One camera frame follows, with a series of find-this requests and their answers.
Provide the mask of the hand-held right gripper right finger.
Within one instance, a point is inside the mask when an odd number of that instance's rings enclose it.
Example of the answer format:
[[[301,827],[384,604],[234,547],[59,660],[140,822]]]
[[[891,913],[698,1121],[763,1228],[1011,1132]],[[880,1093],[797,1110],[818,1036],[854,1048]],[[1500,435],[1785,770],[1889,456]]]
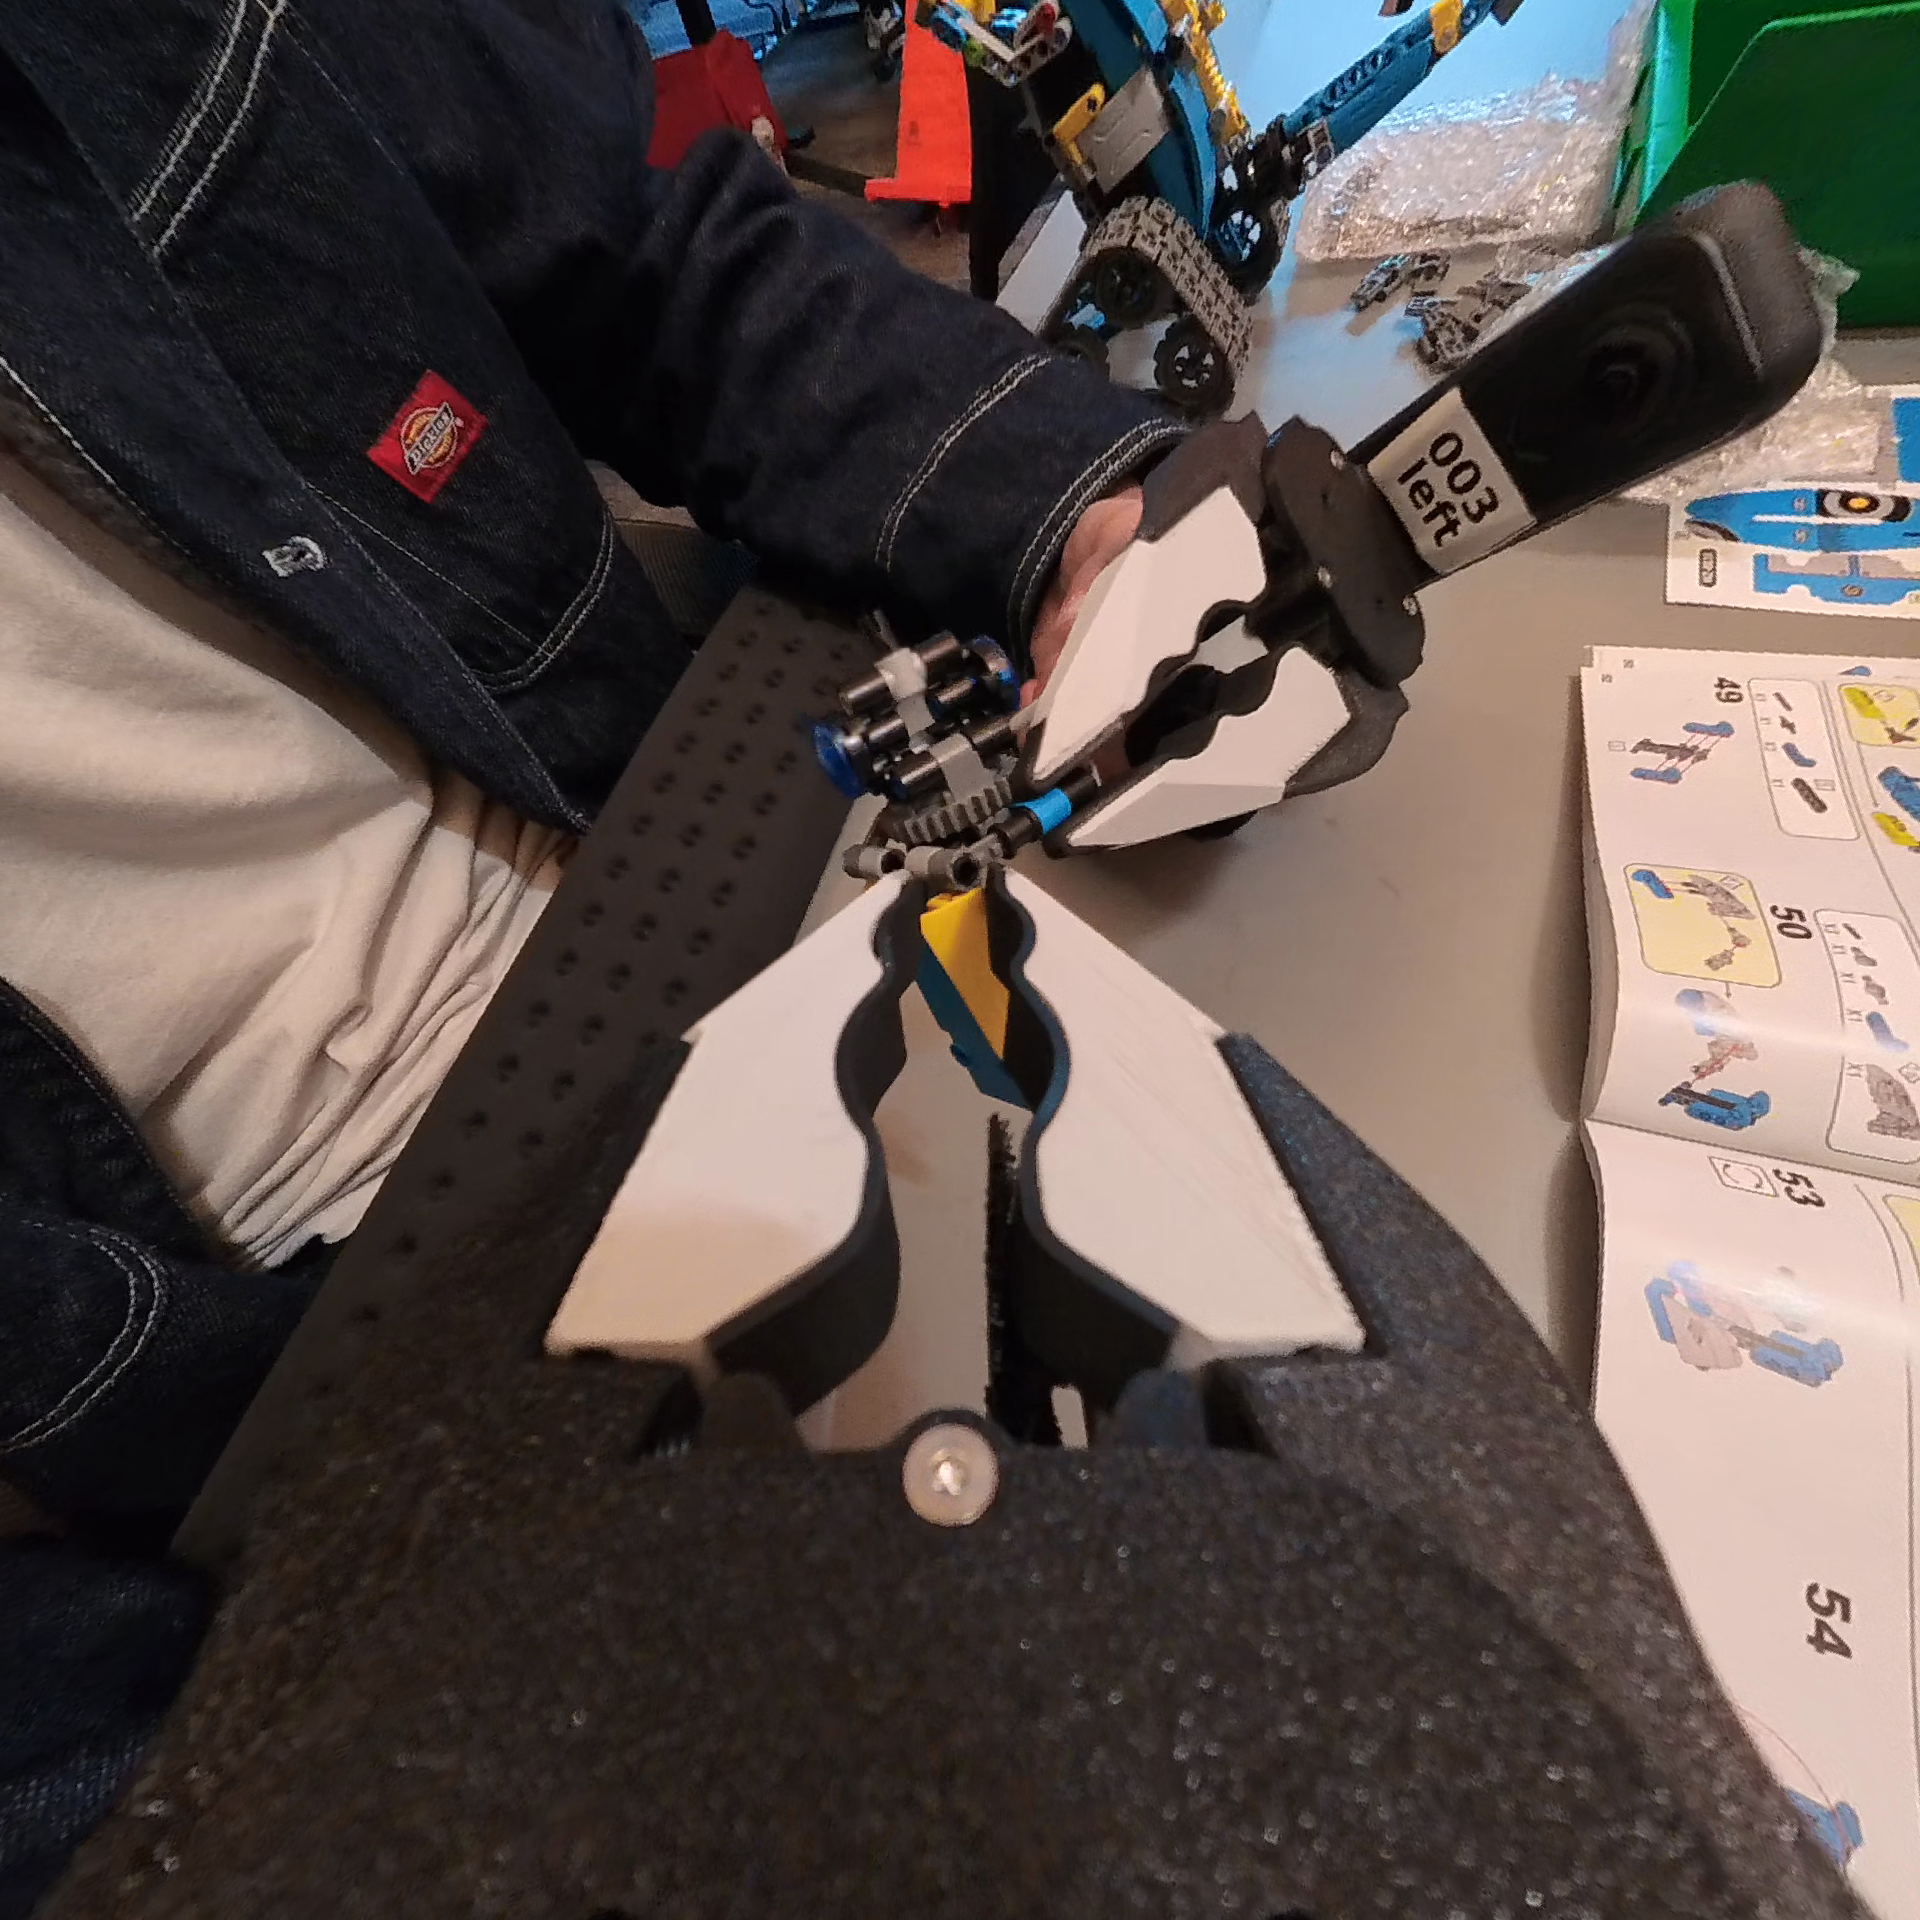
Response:
[[[993,961],[1036,1104],[1012,1294],[1030,1350],[1057,1376],[1361,1350],[1221,1026],[1016,874],[993,881]]]

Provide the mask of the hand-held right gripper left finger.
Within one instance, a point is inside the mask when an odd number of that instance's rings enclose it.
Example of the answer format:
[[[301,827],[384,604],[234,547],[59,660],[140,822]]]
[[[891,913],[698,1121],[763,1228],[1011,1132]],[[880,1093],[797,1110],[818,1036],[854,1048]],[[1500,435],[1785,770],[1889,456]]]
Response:
[[[922,890],[878,881],[684,1037],[686,1059],[545,1332],[550,1354],[835,1392],[897,1314],[875,1110],[906,1064]]]

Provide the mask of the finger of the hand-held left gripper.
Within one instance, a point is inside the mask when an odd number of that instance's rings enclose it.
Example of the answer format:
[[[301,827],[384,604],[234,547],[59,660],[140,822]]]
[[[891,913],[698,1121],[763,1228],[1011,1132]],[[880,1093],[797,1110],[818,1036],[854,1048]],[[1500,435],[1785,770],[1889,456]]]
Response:
[[[1028,707],[1026,773],[1061,778],[1121,738],[1187,665],[1204,618],[1264,587],[1258,522],[1217,488],[1157,536],[1136,537],[1094,579],[1072,635]]]
[[[1340,677],[1313,656],[1269,656],[1228,680],[1218,707],[1177,729],[1110,794],[1050,832],[1050,851],[1134,848],[1267,809],[1352,720]]]

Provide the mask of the black blue domed brick assembly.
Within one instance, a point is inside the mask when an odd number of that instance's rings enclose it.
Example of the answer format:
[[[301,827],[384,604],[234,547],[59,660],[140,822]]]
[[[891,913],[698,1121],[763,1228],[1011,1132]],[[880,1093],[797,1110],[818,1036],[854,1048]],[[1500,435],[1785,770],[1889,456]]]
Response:
[[[1090,768],[1048,789],[1017,776],[1025,724],[1017,669],[990,640],[940,634],[842,686],[813,754],[843,795],[880,798],[869,836],[843,851],[849,876],[968,892],[1090,805]]]

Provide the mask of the yellow blue brick assembly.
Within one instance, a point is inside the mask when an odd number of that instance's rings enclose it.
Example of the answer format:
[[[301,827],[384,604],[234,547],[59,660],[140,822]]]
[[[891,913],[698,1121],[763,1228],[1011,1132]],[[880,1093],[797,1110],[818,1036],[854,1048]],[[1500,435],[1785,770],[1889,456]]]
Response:
[[[1003,1060],[1011,993],[994,972],[986,877],[993,862],[971,848],[849,845],[843,870],[857,881],[906,874],[929,885],[918,930],[918,993],[946,1034],[954,1059],[980,1096],[1034,1108]]]

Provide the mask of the person's left forearm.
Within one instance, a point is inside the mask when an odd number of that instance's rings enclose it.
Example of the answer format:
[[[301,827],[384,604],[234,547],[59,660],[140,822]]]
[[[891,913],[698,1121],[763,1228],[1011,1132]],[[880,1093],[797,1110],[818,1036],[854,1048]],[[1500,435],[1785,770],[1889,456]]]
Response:
[[[869,604],[1038,646],[1074,524],[1181,436],[1153,401],[908,269],[744,134],[592,198],[597,458]]]

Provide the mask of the person's left hand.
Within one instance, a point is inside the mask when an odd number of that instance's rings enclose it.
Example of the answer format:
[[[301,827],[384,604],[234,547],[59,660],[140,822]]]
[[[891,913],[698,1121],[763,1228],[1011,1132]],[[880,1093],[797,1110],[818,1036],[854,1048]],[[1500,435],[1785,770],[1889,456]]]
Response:
[[[1044,690],[1092,584],[1134,540],[1140,512],[1140,484],[1125,484],[1085,506],[1074,522],[1034,621],[1030,674],[1022,688],[1022,707],[1034,704]]]

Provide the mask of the loose grey tread links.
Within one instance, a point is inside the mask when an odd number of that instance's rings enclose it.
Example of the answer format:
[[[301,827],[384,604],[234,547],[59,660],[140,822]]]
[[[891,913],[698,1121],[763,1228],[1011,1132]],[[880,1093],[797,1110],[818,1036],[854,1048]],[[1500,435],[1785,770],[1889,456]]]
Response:
[[[1395,307],[1413,325],[1408,339],[1420,363],[1434,373],[1458,371],[1528,300],[1570,281],[1603,256],[1603,250],[1556,254],[1540,248],[1502,248],[1467,280],[1453,276],[1446,251],[1398,251],[1381,259],[1352,288],[1357,320]]]

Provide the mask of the blue sticker sheet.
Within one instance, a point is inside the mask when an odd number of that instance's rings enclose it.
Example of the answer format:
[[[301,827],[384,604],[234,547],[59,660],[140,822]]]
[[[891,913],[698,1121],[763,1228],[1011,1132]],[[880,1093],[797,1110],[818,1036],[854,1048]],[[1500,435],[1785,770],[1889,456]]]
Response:
[[[1891,392],[1893,475],[1696,497],[1669,514],[1667,602],[1917,620],[1917,389]]]

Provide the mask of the green plastic bin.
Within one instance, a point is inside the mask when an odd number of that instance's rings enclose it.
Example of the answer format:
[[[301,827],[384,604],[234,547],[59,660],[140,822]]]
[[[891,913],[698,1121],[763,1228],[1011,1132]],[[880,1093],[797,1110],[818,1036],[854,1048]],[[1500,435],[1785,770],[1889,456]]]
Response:
[[[1763,180],[1857,269],[1840,325],[1917,325],[1917,5],[1661,3],[1621,137],[1621,227]]]

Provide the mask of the tracked toy brick vehicle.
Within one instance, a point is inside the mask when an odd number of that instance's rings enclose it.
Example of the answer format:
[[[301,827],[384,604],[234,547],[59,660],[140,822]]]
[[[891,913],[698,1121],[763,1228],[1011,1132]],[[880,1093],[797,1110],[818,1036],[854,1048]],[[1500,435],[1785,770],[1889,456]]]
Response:
[[[1281,262],[1288,185],[1259,158],[1213,50],[1212,3],[938,3],[918,25],[1012,89],[1088,234],[1041,336],[1106,366],[1166,323],[1160,394],[1221,413],[1251,349],[1251,302]]]

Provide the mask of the orange traffic cone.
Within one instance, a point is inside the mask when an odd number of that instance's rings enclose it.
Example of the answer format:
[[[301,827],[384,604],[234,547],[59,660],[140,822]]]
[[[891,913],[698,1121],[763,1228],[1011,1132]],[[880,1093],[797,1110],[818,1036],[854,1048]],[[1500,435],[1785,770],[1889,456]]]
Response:
[[[963,57],[902,6],[897,172],[867,180],[867,202],[971,204],[969,89]]]

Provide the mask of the open instruction booklet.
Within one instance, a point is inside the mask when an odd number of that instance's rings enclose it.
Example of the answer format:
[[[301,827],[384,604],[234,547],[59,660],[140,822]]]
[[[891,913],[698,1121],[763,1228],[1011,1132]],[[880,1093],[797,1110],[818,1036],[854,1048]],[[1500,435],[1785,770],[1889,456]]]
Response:
[[[1582,672],[1597,1419],[1720,1681],[1917,1897],[1915,667]]]

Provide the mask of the white garment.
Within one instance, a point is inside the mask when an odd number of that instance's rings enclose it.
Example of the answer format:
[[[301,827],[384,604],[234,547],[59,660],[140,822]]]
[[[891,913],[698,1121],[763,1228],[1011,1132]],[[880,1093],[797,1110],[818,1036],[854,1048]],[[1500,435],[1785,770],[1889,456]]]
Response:
[[[3,478],[3,966],[265,1266],[346,1238],[571,838]]]

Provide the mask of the red plastic object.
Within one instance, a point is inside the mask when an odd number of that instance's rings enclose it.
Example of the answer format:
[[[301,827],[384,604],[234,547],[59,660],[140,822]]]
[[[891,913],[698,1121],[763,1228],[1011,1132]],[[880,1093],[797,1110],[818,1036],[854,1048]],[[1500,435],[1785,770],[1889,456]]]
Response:
[[[731,128],[784,165],[786,132],[765,92],[753,48],[731,32],[715,32],[686,52],[654,61],[654,130],[646,163],[676,168],[693,141],[715,128]]]

